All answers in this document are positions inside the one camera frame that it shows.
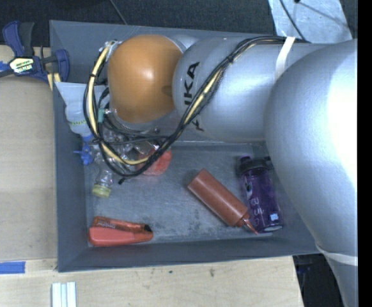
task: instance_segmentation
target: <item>purple plastic bottle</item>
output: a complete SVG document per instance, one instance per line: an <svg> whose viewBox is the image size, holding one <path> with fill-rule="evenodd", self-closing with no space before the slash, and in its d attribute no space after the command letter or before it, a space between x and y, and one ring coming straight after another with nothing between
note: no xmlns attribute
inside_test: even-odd
<svg viewBox="0 0 372 307"><path fill-rule="evenodd" d="M240 158L238 172L249 204L250 221L259 233L279 230L283 227L281 210L275 198L275 191L266 160Z"/></svg>

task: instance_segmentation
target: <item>wooden table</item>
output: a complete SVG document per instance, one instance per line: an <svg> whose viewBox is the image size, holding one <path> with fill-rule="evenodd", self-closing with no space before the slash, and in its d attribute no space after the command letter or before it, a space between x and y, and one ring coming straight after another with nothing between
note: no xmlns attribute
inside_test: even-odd
<svg viewBox="0 0 372 307"><path fill-rule="evenodd" d="M8 61L11 58L12 51L10 48L0 45L0 60ZM2 93L5 92L3 88L6 86L11 86L13 90L23 90L26 86L31 85L37 85L38 90L48 90L47 93L50 97L50 89L48 86L45 87L44 83L21 77L9 77L0 80ZM50 101L30 100L29 103L50 104ZM0 136L4 135L3 133L6 133L6 131L0 127ZM37 135L29 136L28 146L33 145L35 140L39 142L40 138ZM17 149L17 145L23 146L22 137L17 138L13 144L15 149ZM17 159L16 153L10 154L8 152L0 150L0 157L7 154L6 158L16 159L19 172L31 171L28 170L27 165ZM3 164L0 167L0 176L8 176L11 181L12 173L6 174ZM51 187L52 180L53 178L48 177L43 180L43 183ZM29 185L31 183L26 180L24 186ZM8 205L7 210L0 208L0 226L5 224L3 214L6 214L7 211L11 211L14 219L26 212L25 206L22 205L25 202L17 201L17 199L15 196L15 202ZM39 202L40 197L37 197L36 203L29 204L29 217L25 218L24 222L27 222L27 224L23 226L34 228L34 222L42 216L43 208ZM55 200L51 200L50 206L51 204L55 205ZM50 216L45 222L52 222L53 226L39 226L36 232L29 233L26 238L37 236L41 240L54 235L56 218L51 210L48 214ZM25 230L21 229L18 233L18 226L22 226L22 221L14 222L13 233L8 240L14 246L16 246L14 242L18 240L23 242L20 246L25 245L27 247L23 248L26 257L22 258L22 260L26 260L26 273L0 275L0 306L50 306L51 284L69 281L76 282L77 305L80 307L304 306L293 260L290 256L212 264L58 273L56 271L56 256L52 256L54 254L53 240L48 240L46 245L42 242L26 244L27 239L23 238ZM23 256L22 249L16 252Z"/></svg>

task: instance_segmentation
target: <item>black mat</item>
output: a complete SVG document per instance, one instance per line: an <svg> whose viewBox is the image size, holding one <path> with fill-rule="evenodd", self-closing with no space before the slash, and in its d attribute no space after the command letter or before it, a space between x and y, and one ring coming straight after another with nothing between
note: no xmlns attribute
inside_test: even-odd
<svg viewBox="0 0 372 307"><path fill-rule="evenodd" d="M272 34L267 0L113 0L131 25ZM354 37L357 0L340 0ZM49 46L49 20L122 24L108 0L0 0L1 29L12 20L35 22L32 44Z"/></svg>

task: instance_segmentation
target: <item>orange cylinder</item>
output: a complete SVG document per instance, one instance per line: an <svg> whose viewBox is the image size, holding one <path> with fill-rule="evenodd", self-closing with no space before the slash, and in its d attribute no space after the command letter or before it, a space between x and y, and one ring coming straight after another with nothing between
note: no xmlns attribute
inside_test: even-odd
<svg viewBox="0 0 372 307"><path fill-rule="evenodd" d="M247 223L248 207L206 169L203 168L187 188L227 225L241 227Z"/></svg>

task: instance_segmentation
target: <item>black cord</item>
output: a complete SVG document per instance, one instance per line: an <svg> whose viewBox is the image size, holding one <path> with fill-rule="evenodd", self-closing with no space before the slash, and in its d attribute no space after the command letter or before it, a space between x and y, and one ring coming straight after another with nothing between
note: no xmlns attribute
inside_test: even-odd
<svg viewBox="0 0 372 307"><path fill-rule="evenodd" d="M118 7L116 6L116 4L114 3L113 0L109 0L112 4L112 6L114 7L114 9L116 10L116 13L118 14L118 16L121 18L121 20L123 21L123 23L125 25L128 25L128 23L126 22L126 20L123 18L123 15L121 14L120 10L118 9Z"/></svg>
<svg viewBox="0 0 372 307"><path fill-rule="evenodd" d="M282 8L284 9L284 11L286 12L287 14L287 17L289 18L290 22L293 24L295 30L297 31L297 33L301 36L301 39L303 39L304 41L307 41L306 38L304 37L304 35L301 33L300 29L297 27L296 23L294 22L294 20L292 19L290 13L288 12L287 10L287 7L286 5L284 4L283 0L279 0L280 3L281 3L281 6Z"/></svg>
<svg viewBox="0 0 372 307"><path fill-rule="evenodd" d="M100 151L105 159L105 163L110 167L115 173L117 173L119 176L121 176L121 180L119 181L120 184L123 183L123 181L127 178L130 177L136 177L146 171L158 158L160 158L167 149L170 148L170 146L180 137L182 132L185 130L186 126L188 126L194 119L195 117L208 105L208 103L211 101L212 97L214 96L215 92L220 86L220 83L223 78L223 74L226 71L227 67L236 60L237 57L239 57L243 52L245 52L247 49L253 47L254 45L257 44L279 44L279 43L284 43L285 38L279 37L279 36L260 36L256 38L249 38L246 40L243 40L240 42L235 50L226 56L215 68L214 70L210 73L210 75L207 77L206 81L201 85L201 87L198 89L196 94L194 95L191 103L188 105L186 108L176 130L170 135L170 136L149 136L141 133L136 133L136 132L129 132L127 133L131 138L128 141L125 141L126 144L129 144L131 142L138 142L138 141L147 141L147 140L159 140L163 139L159 147L153 152L149 157L148 160L145 163L139 164L142 165L139 167L139 165L135 166L138 167L135 171L132 171L130 169L127 169L127 173L122 172L122 169L119 168L117 165L115 165L113 162L111 162L104 150L104 147L107 147L110 149L114 154L119 155L114 147L108 143L105 142L103 134L102 134L102 124L98 122L98 110L100 108L100 103L101 99L98 103L93 104L93 114L96 117L97 120L97 131L98 134L95 134L93 132L93 135L96 140L98 140L98 144L100 147ZM91 74L91 76L94 76L95 79L99 76L100 72L97 72L97 74ZM213 83L212 87L208 90L207 93L204 94L207 86L210 84L213 79L216 78L215 82ZM101 97L102 99L107 96L108 92L105 90L102 94ZM203 96L203 100L201 103L196 107L197 100ZM87 111L87 99L88 99L88 85L85 89L84 92L84 115L87 123L89 124L89 118L88 118L88 111Z"/></svg>

